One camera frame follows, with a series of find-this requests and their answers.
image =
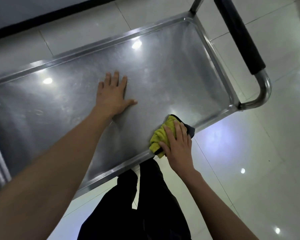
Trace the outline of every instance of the finger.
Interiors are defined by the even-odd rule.
[[[98,84],[98,89],[96,91],[96,94],[100,94],[101,93],[101,90],[103,89],[103,86],[104,86],[103,81],[100,81],[99,84]]]
[[[127,108],[130,105],[135,105],[138,103],[138,101],[136,101],[135,99],[127,99],[124,101],[125,103],[125,107]]]
[[[119,87],[122,89],[122,91],[123,91],[124,88],[126,87],[127,81],[128,81],[128,77],[127,77],[127,76],[123,76],[122,81],[121,81],[121,83],[120,83],[120,85],[119,85]]]
[[[115,71],[113,77],[111,78],[111,86],[116,87],[119,81],[119,72]]]
[[[177,141],[183,141],[183,138],[182,138],[182,131],[181,131],[181,128],[180,128],[180,123],[178,121],[173,121],[174,123],[174,127],[176,128],[176,140]]]
[[[105,74],[105,79],[104,79],[104,86],[109,86],[111,83],[111,73],[110,72],[107,72]]]
[[[163,142],[163,141],[160,141],[159,142],[159,145],[160,147],[163,149],[164,151],[164,154],[167,156],[167,157],[170,157],[170,148]]]
[[[167,137],[170,142],[170,145],[172,145],[176,141],[176,139],[174,138],[174,135],[173,135],[171,129],[168,126],[164,126],[163,128],[164,128],[165,132],[167,133]]]
[[[181,122],[180,123],[181,131],[182,131],[182,138],[184,143],[188,144],[188,135],[187,135],[187,128],[185,125]]]
[[[188,135],[188,147],[191,149],[192,147],[192,139],[191,139],[191,136]]]

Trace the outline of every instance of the person's right arm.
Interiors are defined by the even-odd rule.
[[[165,127],[171,149],[160,142],[171,168],[182,179],[196,202],[208,230],[214,240],[258,239],[239,217],[217,196],[195,170],[191,156],[192,141],[186,127],[175,123],[176,139]]]

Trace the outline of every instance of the black pants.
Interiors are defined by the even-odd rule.
[[[190,230],[177,199],[164,182],[154,159],[140,164],[137,210],[132,202],[137,175],[121,174],[96,209],[82,224],[78,240],[86,239],[190,239]]]

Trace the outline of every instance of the cleaning cloth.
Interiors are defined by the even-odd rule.
[[[170,143],[167,137],[167,134],[164,130],[164,125],[169,127],[172,132],[174,137],[176,138],[176,129],[174,127],[174,123],[173,121],[178,121],[179,123],[181,123],[182,121],[175,116],[174,114],[169,115],[168,119],[164,122],[163,125],[161,125],[160,129],[157,129],[151,140],[150,140],[150,144],[151,146],[149,147],[149,149],[155,154],[157,155],[159,158],[162,158],[164,156],[164,150],[161,148],[161,146],[158,144],[158,142],[163,141],[168,147],[170,147]],[[187,128],[187,134],[191,136],[191,138],[195,135],[195,129],[193,127],[191,127],[190,125],[184,124],[184,126]]]

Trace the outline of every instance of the forearm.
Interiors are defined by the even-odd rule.
[[[49,236],[76,193],[106,126],[107,118],[93,110],[1,190],[0,239]]]
[[[214,240],[257,239],[209,187],[198,171],[181,178],[196,202]]]

